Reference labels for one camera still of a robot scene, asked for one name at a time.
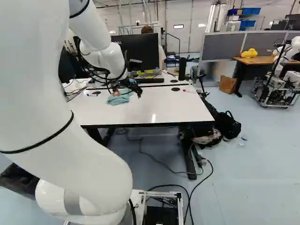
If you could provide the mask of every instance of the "desk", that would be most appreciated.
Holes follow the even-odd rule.
[[[248,72],[251,78],[254,78],[253,74],[255,76],[266,75],[268,71],[271,71],[270,67],[274,63],[273,56],[256,56],[250,59],[234,57],[233,59],[238,62],[233,77],[238,79],[235,94],[240,98],[243,96],[239,93],[239,89],[242,81],[246,77],[246,73]]]
[[[188,81],[184,80],[184,81],[179,81],[178,80],[178,76],[172,76],[170,74],[166,73],[167,70],[163,70],[163,72],[160,75],[155,76],[155,78],[164,78],[164,82],[163,83],[141,83],[139,84],[140,87],[154,87],[154,86],[181,86],[181,85],[187,85]],[[77,79],[78,81],[90,81],[90,78],[87,79]],[[100,89],[106,89],[106,86],[97,86],[97,87],[88,87],[88,90],[100,90]]]
[[[116,106],[106,103],[110,96],[107,90],[101,90],[97,97],[88,97],[82,92],[69,101],[68,105],[74,112],[75,120],[102,145],[108,144],[115,128],[214,123],[213,117],[197,93],[183,92],[183,89],[188,88],[187,85],[180,86],[180,91],[177,92],[171,90],[173,87],[143,87],[140,99],[133,94],[128,103]],[[100,136],[98,128],[109,128],[104,139]],[[195,180],[197,176],[194,162],[188,154],[189,147],[183,146],[183,151],[187,171],[191,173],[188,176]]]

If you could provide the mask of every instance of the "yellow rubber duck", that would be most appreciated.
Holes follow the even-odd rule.
[[[248,51],[244,51],[241,55],[242,58],[253,58],[257,56],[257,51],[254,48],[250,48]]]

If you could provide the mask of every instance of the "floor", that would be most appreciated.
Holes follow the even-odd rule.
[[[218,88],[207,100],[219,111],[230,110],[242,123],[248,136],[245,146],[239,140],[222,142],[213,149],[202,150],[214,166],[213,175],[195,191],[191,206],[195,225],[296,225],[300,221],[300,103],[289,109],[261,108],[242,87],[243,98],[227,95]],[[177,128],[131,129],[131,138],[143,137],[142,150],[167,163],[173,170],[185,165],[176,138]],[[130,166],[134,188],[146,190],[163,184],[180,184],[191,191],[211,168],[196,181],[175,175],[138,153],[138,143],[115,135],[109,148]],[[0,156],[0,169],[8,165]],[[176,188],[162,188],[170,191]],[[62,221],[39,209],[35,202],[0,188],[0,224],[61,225]]]

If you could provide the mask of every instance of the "computer monitor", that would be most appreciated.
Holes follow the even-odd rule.
[[[61,83],[69,83],[70,80],[75,79],[75,70],[71,63],[69,53],[63,47],[60,54],[60,63],[58,66],[58,77]]]
[[[142,72],[159,70],[157,33],[112,36],[112,42],[120,45],[125,59],[142,61]]]

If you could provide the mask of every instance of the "person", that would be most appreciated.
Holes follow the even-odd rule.
[[[142,31],[141,31],[141,34],[152,34],[154,31],[153,29],[146,25],[146,26],[143,26],[142,28]],[[165,52],[164,52],[164,49],[162,48],[161,45],[158,45],[158,60],[159,60],[159,69],[162,70],[162,69],[165,69],[165,59],[167,57],[165,56]]]

